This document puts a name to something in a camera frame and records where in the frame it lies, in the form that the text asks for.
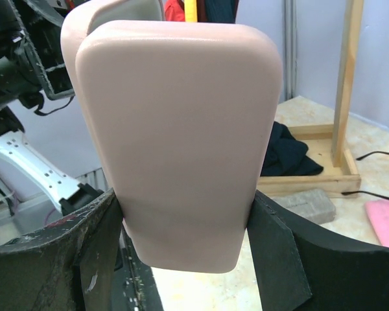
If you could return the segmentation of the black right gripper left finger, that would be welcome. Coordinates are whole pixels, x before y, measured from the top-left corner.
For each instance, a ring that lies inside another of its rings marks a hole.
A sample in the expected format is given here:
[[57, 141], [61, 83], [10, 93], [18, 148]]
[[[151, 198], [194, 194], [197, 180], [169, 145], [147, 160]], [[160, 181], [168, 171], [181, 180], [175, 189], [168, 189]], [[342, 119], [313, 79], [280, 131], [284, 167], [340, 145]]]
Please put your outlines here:
[[0, 310], [109, 310], [122, 212], [113, 190], [0, 246]]

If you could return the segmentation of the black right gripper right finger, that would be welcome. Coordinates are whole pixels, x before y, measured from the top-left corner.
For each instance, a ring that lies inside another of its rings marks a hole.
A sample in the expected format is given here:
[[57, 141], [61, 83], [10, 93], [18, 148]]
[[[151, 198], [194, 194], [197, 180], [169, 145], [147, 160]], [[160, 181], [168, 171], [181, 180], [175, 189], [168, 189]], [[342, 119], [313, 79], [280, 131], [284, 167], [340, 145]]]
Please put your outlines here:
[[247, 231], [263, 310], [389, 310], [389, 248], [330, 231], [260, 191]]

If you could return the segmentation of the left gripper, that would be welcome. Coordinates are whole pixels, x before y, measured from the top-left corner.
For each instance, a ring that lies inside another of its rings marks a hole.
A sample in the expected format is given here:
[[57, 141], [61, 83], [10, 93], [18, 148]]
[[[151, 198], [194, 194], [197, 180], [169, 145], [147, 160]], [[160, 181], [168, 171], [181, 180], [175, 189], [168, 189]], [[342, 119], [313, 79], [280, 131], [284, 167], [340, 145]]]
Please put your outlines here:
[[73, 99], [60, 33], [74, 1], [0, 1], [0, 110], [13, 100], [42, 109]]

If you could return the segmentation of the grey glasses case green lining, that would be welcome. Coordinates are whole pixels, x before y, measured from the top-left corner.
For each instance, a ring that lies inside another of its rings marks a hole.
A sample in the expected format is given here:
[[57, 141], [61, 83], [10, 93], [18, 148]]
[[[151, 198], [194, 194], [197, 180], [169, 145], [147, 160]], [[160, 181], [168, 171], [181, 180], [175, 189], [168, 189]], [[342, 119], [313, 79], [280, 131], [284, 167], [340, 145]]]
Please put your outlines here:
[[332, 222], [336, 216], [335, 205], [322, 189], [296, 192], [273, 200], [290, 212], [316, 224]]

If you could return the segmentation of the pink glasses case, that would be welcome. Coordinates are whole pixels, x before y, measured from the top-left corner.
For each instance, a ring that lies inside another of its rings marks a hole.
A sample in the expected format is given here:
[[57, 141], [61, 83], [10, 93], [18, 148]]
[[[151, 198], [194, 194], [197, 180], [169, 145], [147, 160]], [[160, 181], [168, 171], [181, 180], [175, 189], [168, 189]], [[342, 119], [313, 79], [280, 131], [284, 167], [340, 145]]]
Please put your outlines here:
[[282, 89], [276, 44], [246, 25], [150, 19], [138, 1], [88, 1], [60, 38], [139, 259], [231, 271]]

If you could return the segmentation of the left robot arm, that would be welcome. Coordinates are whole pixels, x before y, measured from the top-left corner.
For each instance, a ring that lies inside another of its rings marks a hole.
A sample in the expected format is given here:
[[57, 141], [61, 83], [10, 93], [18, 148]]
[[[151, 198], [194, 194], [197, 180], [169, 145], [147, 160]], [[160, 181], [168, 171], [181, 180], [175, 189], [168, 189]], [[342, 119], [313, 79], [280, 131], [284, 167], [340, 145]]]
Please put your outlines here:
[[18, 100], [40, 116], [45, 99], [73, 101], [60, 45], [65, 17], [81, 1], [0, 1], [0, 159], [35, 182], [62, 215], [101, 192], [68, 176], [37, 152], [8, 104]]

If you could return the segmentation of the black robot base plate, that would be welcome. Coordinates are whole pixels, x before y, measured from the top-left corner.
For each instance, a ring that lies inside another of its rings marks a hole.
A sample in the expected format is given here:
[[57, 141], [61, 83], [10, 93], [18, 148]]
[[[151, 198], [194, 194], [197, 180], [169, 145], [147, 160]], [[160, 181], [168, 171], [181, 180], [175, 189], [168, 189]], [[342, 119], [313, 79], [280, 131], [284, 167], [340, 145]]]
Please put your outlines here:
[[151, 267], [143, 264], [124, 228], [113, 274], [110, 309], [113, 311], [163, 311]]

